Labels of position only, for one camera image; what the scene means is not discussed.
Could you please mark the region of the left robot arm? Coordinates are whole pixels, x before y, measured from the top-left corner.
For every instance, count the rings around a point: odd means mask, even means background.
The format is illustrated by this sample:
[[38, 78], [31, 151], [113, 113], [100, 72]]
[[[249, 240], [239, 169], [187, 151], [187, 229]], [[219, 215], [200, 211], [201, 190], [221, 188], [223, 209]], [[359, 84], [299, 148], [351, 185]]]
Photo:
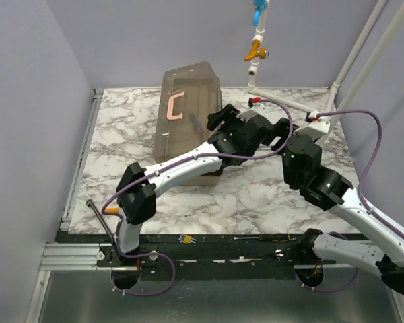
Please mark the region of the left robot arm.
[[273, 140], [273, 124], [253, 110], [240, 112], [228, 104], [208, 116], [210, 138], [193, 150], [162, 163], [127, 167], [116, 188], [123, 220], [112, 257], [122, 266], [136, 256], [142, 225], [156, 214], [156, 199], [169, 189], [198, 176], [240, 165], [259, 145]]

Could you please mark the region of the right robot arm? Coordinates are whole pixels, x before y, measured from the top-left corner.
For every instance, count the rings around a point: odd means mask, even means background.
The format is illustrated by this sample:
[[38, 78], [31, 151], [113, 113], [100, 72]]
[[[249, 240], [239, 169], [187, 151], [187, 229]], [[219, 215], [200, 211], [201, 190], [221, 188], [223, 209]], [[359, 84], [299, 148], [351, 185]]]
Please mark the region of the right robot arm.
[[372, 245], [342, 240], [317, 229], [307, 229], [295, 255], [303, 263], [333, 260], [380, 277], [404, 295], [404, 227], [360, 198], [357, 188], [340, 173], [321, 165], [322, 149], [307, 134], [290, 134], [286, 118], [273, 127], [283, 163], [283, 179], [307, 202], [336, 215], [365, 235]]

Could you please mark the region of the taupe plastic tool box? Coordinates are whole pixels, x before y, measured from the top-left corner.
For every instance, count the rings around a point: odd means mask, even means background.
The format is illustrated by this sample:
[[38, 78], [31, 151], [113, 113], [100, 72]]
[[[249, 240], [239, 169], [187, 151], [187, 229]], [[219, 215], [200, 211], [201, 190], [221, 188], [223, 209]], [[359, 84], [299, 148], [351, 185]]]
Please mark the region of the taupe plastic tool box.
[[166, 71], [152, 152], [156, 163], [178, 157], [208, 140], [208, 115], [221, 107], [220, 79], [207, 61]]

